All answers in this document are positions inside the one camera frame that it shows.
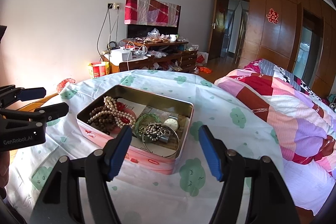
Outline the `person's left hand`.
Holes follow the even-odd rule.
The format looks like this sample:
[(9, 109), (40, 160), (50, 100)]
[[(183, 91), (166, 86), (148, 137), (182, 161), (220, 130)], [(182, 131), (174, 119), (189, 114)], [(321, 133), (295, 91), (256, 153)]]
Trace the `person's left hand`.
[(0, 154), (0, 189), (1, 198), (5, 199), (7, 196), (5, 187), (9, 181), (9, 165), (10, 165), (10, 153), (9, 151), (1, 152)]

